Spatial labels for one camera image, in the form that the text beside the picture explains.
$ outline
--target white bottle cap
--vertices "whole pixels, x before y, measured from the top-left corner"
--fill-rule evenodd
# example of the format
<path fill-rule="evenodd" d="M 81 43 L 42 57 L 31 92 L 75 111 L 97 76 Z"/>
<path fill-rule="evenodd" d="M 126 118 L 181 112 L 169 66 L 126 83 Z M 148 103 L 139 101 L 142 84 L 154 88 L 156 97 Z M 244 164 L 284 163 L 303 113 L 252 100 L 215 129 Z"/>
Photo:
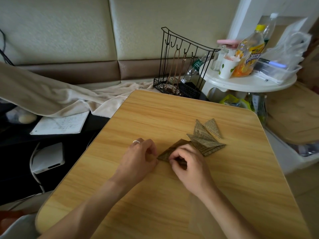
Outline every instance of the white bottle cap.
<path fill-rule="evenodd" d="M 278 13 L 272 13 L 271 15 L 270 15 L 270 18 L 277 18 L 278 17 Z"/>

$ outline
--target person's left hand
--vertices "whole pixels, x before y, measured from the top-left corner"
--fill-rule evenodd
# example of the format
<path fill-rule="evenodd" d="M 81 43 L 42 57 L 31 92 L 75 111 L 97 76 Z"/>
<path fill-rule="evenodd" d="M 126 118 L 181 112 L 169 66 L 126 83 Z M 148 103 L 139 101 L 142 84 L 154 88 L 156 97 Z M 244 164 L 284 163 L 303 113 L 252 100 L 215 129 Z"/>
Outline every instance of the person's left hand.
<path fill-rule="evenodd" d="M 158 164 L 158 159 L 146 160 L 146 153 L 157 156 L 155 143 L 151 139 L 138 138 L 123 155 L 122 161 L 112 179 L 128 186 L 128 189 L 141 182 Z"/>

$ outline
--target paper cup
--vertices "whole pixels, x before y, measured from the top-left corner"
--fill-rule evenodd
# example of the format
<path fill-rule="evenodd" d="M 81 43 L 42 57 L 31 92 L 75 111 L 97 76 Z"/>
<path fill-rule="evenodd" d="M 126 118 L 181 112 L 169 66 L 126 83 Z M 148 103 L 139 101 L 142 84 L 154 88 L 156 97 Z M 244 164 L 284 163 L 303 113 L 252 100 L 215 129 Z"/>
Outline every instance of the paper cup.
<path fill-rule="evenodd" d="M 237 66 L 237 64 L 240 61 L 240 58 L 235 57 L 235 56 L 230 56 L 230 58 L 232 58 L 233 61 L 227 60 L 224 57 L 222 62 L 221 62 L 219 77 L 222 79 L 229 79 L 232 76 L 235 67 Z"/>

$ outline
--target notebook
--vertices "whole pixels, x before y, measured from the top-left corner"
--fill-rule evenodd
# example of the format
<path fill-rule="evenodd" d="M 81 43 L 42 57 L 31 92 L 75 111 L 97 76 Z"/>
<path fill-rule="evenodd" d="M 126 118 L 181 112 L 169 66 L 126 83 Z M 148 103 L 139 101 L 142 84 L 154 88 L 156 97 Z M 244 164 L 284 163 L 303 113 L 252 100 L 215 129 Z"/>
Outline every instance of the notebook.
<path fill-rule="evenodd" d="M 68 117 L 42 117 L 30 135 L 75 134 L 80 133 L 89 112 Z"/>

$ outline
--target white electronic device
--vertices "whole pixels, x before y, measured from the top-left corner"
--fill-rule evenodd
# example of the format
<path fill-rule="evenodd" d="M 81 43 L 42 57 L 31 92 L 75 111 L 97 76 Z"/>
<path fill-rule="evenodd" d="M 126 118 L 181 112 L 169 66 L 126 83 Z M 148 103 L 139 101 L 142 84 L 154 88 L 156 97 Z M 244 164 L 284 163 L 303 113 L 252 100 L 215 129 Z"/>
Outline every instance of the white electronic device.
<path fill-rule="evenodd" d="M 63 164 L 63 145 L 60 142 L 42 148 L 35 153 L 31 164 L 31 172 L 39 174 Z"/>

